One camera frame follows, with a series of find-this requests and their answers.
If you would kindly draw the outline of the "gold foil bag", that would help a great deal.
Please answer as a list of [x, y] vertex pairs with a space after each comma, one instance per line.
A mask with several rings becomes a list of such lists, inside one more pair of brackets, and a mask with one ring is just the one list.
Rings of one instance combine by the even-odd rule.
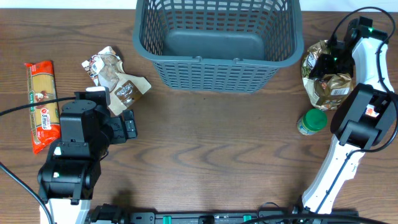
[[303, 86], [311, 104], [322, 111], [336, 110], [353, 90], [353, 81], [349, 73], [325, 72], [310, 78], [321, 54], [330, 54], [327, 40], [311, 45], [302, 60], [301, 74]]

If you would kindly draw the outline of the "green lid jar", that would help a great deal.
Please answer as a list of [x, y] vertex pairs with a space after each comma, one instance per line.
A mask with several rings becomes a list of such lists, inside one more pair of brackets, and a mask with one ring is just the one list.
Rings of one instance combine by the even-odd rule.
[[327, 121], [322, 110], [310, 109], [297, 121], [297, 129], [303, 135], [314, 135], [326, 126]]

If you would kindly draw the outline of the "white brown snack pouch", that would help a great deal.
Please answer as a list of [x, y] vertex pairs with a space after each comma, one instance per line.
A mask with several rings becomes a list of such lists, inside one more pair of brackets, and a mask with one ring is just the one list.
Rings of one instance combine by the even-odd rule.
[[82, 62], [81, 66], [96, 86], [108, 88], [109, 109], [115, 115], [120, 115], [151, 89], [146, 78], [124, 72], [123, 61], [110, 46]]

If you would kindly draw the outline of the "red spaghetti packet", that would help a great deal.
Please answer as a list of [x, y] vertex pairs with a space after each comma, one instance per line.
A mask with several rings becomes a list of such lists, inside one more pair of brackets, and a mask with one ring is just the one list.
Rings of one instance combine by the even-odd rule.
[[27, 89], [29, 103], [39, 105], [29, 108], [30, 135], [33, 153], [38, 154], [61, 136], [53, 63], [45, 60], [27, 63]]

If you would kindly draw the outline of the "kleenex tissue multipack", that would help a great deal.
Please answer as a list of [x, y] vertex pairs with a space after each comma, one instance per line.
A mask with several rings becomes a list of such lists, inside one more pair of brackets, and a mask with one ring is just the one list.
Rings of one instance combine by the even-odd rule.
[[373, 118], [377, 118], [379, 116], [379, 113], [376, 112], [374, 105], [367, 105], [366, 110], [365, 110], [365, 115], [373, 117]]

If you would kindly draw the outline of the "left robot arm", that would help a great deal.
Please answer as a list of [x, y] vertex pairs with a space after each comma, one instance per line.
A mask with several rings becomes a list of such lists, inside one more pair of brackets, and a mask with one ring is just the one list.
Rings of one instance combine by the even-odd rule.
[[38, 173], [39, 197], [51, 223], [84, 223], [108, 147], [137, 137], [134, 113], [112, 117], [105, 105], [75, 100], [63, 106], [60, 127]]

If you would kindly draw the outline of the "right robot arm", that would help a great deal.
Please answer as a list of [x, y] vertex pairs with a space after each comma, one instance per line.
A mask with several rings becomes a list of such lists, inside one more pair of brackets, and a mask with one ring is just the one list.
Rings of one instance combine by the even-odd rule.
[[312, 134], [322, 128], [321, 114], [334, 110], [328, 154], [315, 180], [301, 197], [303, 210], [330, 214], [340, 188], [353, 179], [361, 158], [382, 150], [379, 143], [397, 124], [397, 94], [389, 81], [386, 51], [390, 35], [358, 17], [342, 41], [312, 45], [302, 62], [302, 80], [314, 109], [298, 128]]

